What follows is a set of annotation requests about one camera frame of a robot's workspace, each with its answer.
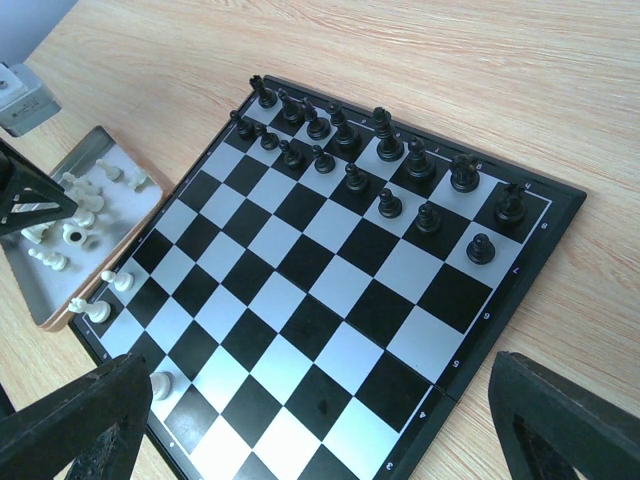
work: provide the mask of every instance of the wood grain surface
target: wood grain surface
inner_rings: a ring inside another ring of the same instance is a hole
[[[640,416],[637,0],[81,0],[28,64],[64,109],[11,143],[45,170],[103,125],[177,182],[259,73],[585,189],[412,478],[509,478],[487,401],[498,350]],[[36,329],[0,262],[0,382],[23,408],[93,363],[69,329]],[[134,477],[170,476],[145,440]]]

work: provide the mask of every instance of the white chess piece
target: white chess piece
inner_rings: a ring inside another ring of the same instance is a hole
[[[74,313],[86,313],[93,323],[102,323],[109,318],[111,305],[104,300],[98,300],[96,303],[87,303],[82,298],[72,298],[68,310]]]
[[[40,260],[47,267],[51,267],[57,272],[64,269],[69,262],[67,257],[57,252],[43,252],[35,248],[30,248],[28,253],[30,257]]]
[[[115,165],[111,165],[109,162],[103,160],[102,158],[96,160],[96,165],[104,170],[105,175],[112,182],[115,182],[118,178],[120,178],[120,175],[122,175],[121,169],[119,169]]]
[[[102,272],[102,275],[100,275],[100,278],[107,283],[113,284],[119,292],[126,292],[133,285],[133,275],[130,273],[120,272],[116,274],[111,270],[105,270]]]
[[[151,380],[151,390],[153,391],[153,400],[164,400],[171,391],[171,377],[165,372],[154,372],[149,377]]]

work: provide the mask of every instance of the white pawn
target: white pawn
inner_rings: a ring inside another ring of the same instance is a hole
[[[107,283],[113,284],[119,292],[126,292],[133,285],[133,275],[130,273],[120,272],[116,274],[111,270],[105,270],[102,272],[102,275],[100,275],[100,278]]]
[[[151,390],[153,391],[153,400],[164,400],[171,391],[171,377],[165,372],[154,372],[149,377],[151,380]]]
[[[72,298],[68,309],[74,313],[86,313],[93,323],[104,322],[111,313],[111,305],[104,300],[98,300],[96,303],[87,303],[82,298]]]
[[[96,160],[96,165],[104,170],[105,175],[109,180],[115,182],[120,175],[122,175],[122,170],[116,167],[115,165],[111,165],[109,162],[99,158]]]

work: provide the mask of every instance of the black chess piece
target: black chess piece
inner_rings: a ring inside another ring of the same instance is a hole
[[[264,81],[260,75],[254,75],[249,79],[249,84],[258,93],[258,104],[262,108],[271,108],[278,102],[276,93],[270,88],[265,87]]]
[[[396,137],[396,129],[391,125],[391,114],[382,107],[373,110],[373,125],[378,143],[378,156],[385,162],[395,162],[404,154],[404,143]]]
[[[388,188],[382,189],[379,198],[378,211],[383,217],[396,218],[402,213],[402,202]]]
[[[308,98],[302,99],[304,106],[304,118],[309,124],[307,125],[307,135],[311,140],[322,140],[331,133],[331,124],[329,120],[318,116],[318,112],[311,104]]]
[[[280,140],[279,147],[284,155],[282,159],[284,161],[284,164],[291,170],[300,168],[300,166],[304,163],[304,155],[302,155],[302,152],[300,152],[300,150],[294,149],[287,140]]]
[[[418,207],[418,216],[415,224],[420,232],[432,235],[440,229],[441,223],[440,214],[433,208],[433,205],[423,203]]]
[[[240,138],[243,140],[252,140],[255,138],[256,132],[253,122],[242,118],[237,110],[231,110],[229,118],[231,118],[231,122],[236,126],[236,131]]]
[[[282,102],[282,113],[289,125],[299,126],[304,123],[304,108],[282,88],[278,90],[278,98]]]
[[[278,146],[280,139],[278,135],[273,132],[268,132],[264,123],[256,122],[255,124],[256,136],[260,137],[260,146],[265,150],[274,150]]]
[[[409,155],[406,159],[407,172],[414,182],[424,182],[436,173],[436,164],[428,158],[424,149],[424,142],[418,137],[411,137],[409,141]]]
[[[489,237],[484,233],[479,233],[469,245],[467,245],[467,257],[473,263],[486,265],[496,256],[496,247],[493,246]]]
[[[345,177],[347,188],[352,192],[363,192],[369,185],[367,174],[356,167],[354,163],[348,163],[344,171],[347,173]]]
[[[461,154],[451,162],[451,186],[461,193],[473,192],[480,182],[476,170],[478,159],[473,154]]]
[[[331,102],[327,112],[331,115],[331,124],[338,127],[338,132],[334,137],[338,148],[342,151],[358,148],[362,142],[360,132],[347,119],[342,104],[337,101]]]
[[[326,153],[320,145],[314,145],[311,150],[313,151],[313,166],[318,173],[332,172],[336,166],[333,155]]]
[[[510,183],[504,187],[502,197],[496,203],[495,217],[501,225],[514,226],[522,221],[527,214],[527,204],[524,202],[524,187],[517,183]]]

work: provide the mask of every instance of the chessboard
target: chessboard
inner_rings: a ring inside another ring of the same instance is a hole
[[[171,378],[149,435],[182,477],[408,478],[584,192],[272,77],[72,327]]]

